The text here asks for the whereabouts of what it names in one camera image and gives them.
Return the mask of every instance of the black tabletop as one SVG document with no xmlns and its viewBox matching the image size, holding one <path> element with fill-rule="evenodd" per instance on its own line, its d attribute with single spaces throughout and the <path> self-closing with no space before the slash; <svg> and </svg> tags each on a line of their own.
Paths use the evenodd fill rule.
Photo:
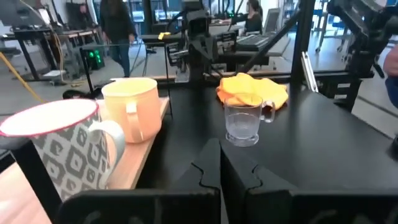
<svg viewBox="0 0 398 224">
<path fill-rule="evenodd" d="M 301 189 L 398 187 L 398 164 L 386 152 L 392 140 L 317 93 L 290 95 L 252 147 L 224 140 L 214 88 L 171 90 L 171 102 L 174 118 L 165 117 L 138 187 L 167 188 L 214 137 Z"/>
</svg>

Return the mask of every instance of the woman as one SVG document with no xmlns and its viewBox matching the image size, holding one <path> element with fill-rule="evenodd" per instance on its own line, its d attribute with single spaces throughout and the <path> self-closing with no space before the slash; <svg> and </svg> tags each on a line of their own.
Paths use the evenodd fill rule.
<svg viewBox="0 0 398 224">
<path fill-rule="evenodd" d="M 111 58 L 122 66 L 124 77 L 130 77 L 129 48 L 137 32 L 122 0 L 101 1 L 100 25 L 103 39 L 112 44 L 109 48 Z"/>
<path fill-rule="evenodd" d="M 246 14 L 232 18 L 231 23 L 244 22 L 244 32 L 260 32 L 262 34 L 262 8 L 258 0 L 248 0 Z"/>
</svg>

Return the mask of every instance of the chair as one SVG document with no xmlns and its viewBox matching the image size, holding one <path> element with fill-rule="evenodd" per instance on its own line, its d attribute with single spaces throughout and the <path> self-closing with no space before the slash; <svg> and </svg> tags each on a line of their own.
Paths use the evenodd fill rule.
<svg viewBox="0 0 398 224">
<path fill-rule="evenodd" d="M 268 9 L 267 19 L 262 28 L 262 33 L 275 32 L 278 26 L 278 19 L 280 15 L 280 8 Z"/>
</svg>

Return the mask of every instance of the white mug rim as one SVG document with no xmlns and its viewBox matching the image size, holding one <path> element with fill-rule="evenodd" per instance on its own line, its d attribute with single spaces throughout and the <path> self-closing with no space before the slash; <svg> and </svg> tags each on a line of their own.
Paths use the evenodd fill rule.
<svg viewBox="0 0 398 224">
<path fill-rule="evenodd" d="M 75 121 L 75 122 L 73 122 L 72 124 L 67 124 L 67 125 L 64 125 L 64 126 L 62 126 L 62 127 L 59 127 L 59 128 L 56 128 L 56 129 L 52 129 L 52 130 L 49 130 L 49 131 L 44 131 L 44 132 L 41 132 L 41 133 L 34 133 L 34 134 L 7 134 L 7 133 L 4 133 L 3 131 L 1 131 L 1 126 L 2 126 L 3 123 L 5 123 L 6 121 L 10 120 L 11 118 L 13 118 L 14 116 L 17 116 L 17 115 L 20 114 L 20 113 L 23 113 L 23 112 L 25 112 L 25 111 L 31 110 L 31 109 L 33 109 L 33 108 L 40 107 L 40 106 L 42 106 L 42 105 L 32 106 L 32 107 L 30 107 L 30 108 L 24 109 L 24 110 L 22 110 L 22 111 L 20 111 L 20 112 L 18 112 L 18 113 L 16 113 L 16 114 L 14 114 L 14 115 L 12 115 L 12 116 L 6 118 L 4 121 L 1 121 L 1 122 L 0 122 L 0 136 L 4 136 L 4 137 L 16 137 L 16 138 L 18 138 L 18 137 L 31 138 L 31 137 L 35 137 L 35 136 L 41 136 L 41 135 L 46 135 L 46 134 L 54 133 L 54 132 L 57 132 L 57 131 L 60 131 L 60 130 L 66 129 L 66 128 L 70 128 L 70 127 L 76 126 L 78 123 L 83 122 L 84 120 L 86 120 L 86 119 L 88 119 L 89 117 L 93 116 L 95 113 L 97 113 L 97 112 L 100 110 L 100 106 L 99 106 L 98 102 L 97 102 L 96 100 L 89 100 L 89 99 L 56 100 L 56 101 L 51 101 L 51 102 L 48 102 L 48 103 L 57 103 L 57 102 L 61 102 L 61 101 L 76 101 L 76 100 L 84 100 L 84 101 L 94 102 L 95 105 L 96 105 L 96 107 L 95 107 L 94 111 L 92 111 L 88 116 L 85 116 L 84 118 L 79 119 L 78 121 Z"/>
</svg>

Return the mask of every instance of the mug handle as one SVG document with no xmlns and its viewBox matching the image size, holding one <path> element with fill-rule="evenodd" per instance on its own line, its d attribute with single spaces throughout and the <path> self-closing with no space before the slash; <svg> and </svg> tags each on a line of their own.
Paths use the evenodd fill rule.
<svg viewBox="0 0 398 224">
<path fill-rule="evenodd" d="M 262 107 L 266 107 L 266 106 L 270 106 L 271 107 L 271 117 L 270 118 L 266 118 L 265 116 L 262 116 L 263 120 L 267 123 L 271 123 L 274 121 L 275 119 L 275 103 L 273 101 L 265 101 L 262 104 Z"/>
<path fill-rule="evenodd" d="M 127 103 L 126 105 L 126 114 L 127 120 L 130 124 L 130 129 L 132 130 L 132 136 L 134 139 L 139 139 L 142 141 L 144 137 L 142 136 L 141 126 L 139 124 L 139 116 L 138 116 L 138 104 L 136 102 Z"/>
<path fill-rule="evenodd" d="M 110 169 L 105 171 L 105 173 L 102 175 L 101 179 L 99 180 L 99 187 L 105 189 L 109 176 L 113 173 L 114 169 L 116 168 L 116 166 L 120 162 L 120 159 L 123 156 L 124 148 L 126 147 L 126 142 L 124 140 L 124 132 L 122 127 L 120 127 L 120 125 L 114 121 L 102 121 L 102 122 L 94 121 L 94 123 L 88 128 L 90 138 L 93 142 L 99 140 L 98 139 L 99 135 L 95 134 L 95 132 L 97 131 L 104 131 L 105 133 L 110 135 L 111 138 L 113 139 L 113 143 L 116 148 L 116 156 L 114 162 L 112 163 Z"/>
</svg>

